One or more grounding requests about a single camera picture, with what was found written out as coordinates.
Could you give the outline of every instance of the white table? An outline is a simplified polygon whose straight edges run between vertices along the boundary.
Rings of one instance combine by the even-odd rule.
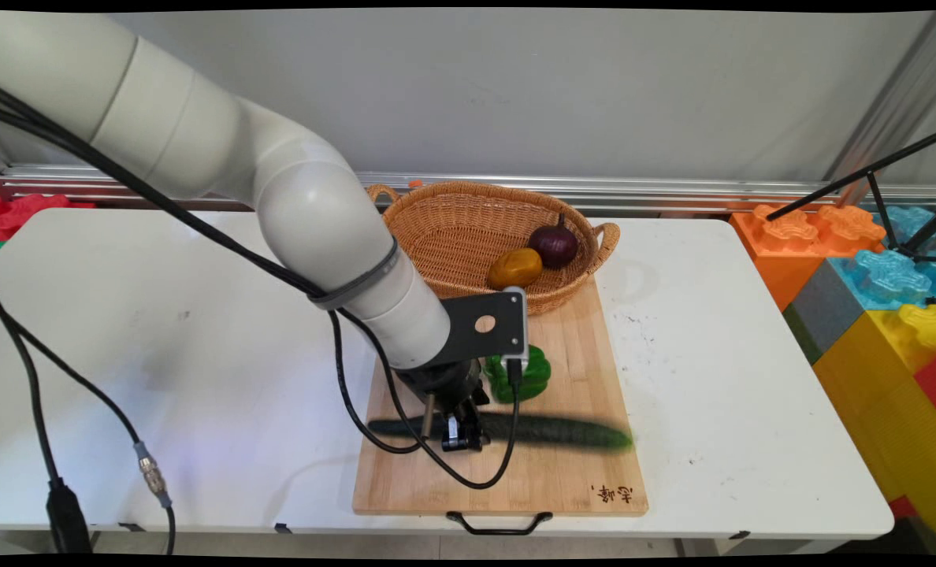
[[[271,258],[251,213],[201,213]],[[548,536],[821,539],[893,517],[734,230],[622,227],[597,273],[651,509],[555,517]],[[328,318],[291,287],[156,211],[48,209],[0,251],[7,310],[125,409],[186,532],[456,534],[443,517],[352,512],[360,434],[342,407]],[[344,323],[365,413],[375,363]],[[166,529],[125,430],[33,351],[51,447],[96,528]],[[45,528],[28,385],[0,323],[0,528]],[[529,519],[471,517],[481,527]]]

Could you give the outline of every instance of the wicker basket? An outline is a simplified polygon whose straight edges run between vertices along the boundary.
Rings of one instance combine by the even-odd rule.
[[[566,215],[566,228],[580,242],[576,258],[564,269],[544,269],[526,288],[528,313],[544,313],[573,297],[600,268],[618,243],[618,225],[592,227],[576,209],[541,193],[494,184],[445,182],[419,187],[399,197],[391,187],[374,184],[372,200],[392,198],[384,223],[440,298],[490,293],[486,276],[503,252],[528,244],[530,233]],[[599,245],[597,237],[604,233]]]

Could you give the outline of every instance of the onion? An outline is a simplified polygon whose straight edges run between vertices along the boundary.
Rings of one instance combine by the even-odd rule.
[[[580,243],[566,228],[566,215],[559,213],[556,226],[541,226],[534,229],[528,239],[528,248],[533,248],[541,256],[545,268],[561,269],[576,258]]]

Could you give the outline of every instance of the bell pepper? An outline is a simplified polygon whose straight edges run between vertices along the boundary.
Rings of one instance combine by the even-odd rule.
[[[489,379],[489,390],[492,397],[499,403],[514,402],[514,391],[507,376],[507,370],[500,364],[501,356],[493,355],[485,359],[482,372]],[[548,387],[548,377],[552,376],[552,364],[544,358],[544,352],[534,345],[528,345],[528,369],[521,379],[519,396],[521,401],[534,398]]]
[[[530,248],[518,248],[501,254],[489,266],[486,283],[493,290],[504,287],[528,287],[541,276],[541,256]]]

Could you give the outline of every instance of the green bell pepper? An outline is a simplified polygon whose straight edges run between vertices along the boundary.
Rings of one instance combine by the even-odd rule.
[[[499,355],[489,356],[482,365],[482,372],[489,379],[489,390],[499,403],[514,403],[514,391],[507,376],[507,370],[500,364]],[[552,364],[544,358],[544,352],[534,345],[528,345],[528,369],[521,379],[521,400],[534,398],[548,387],[548,377],[552,375]]]

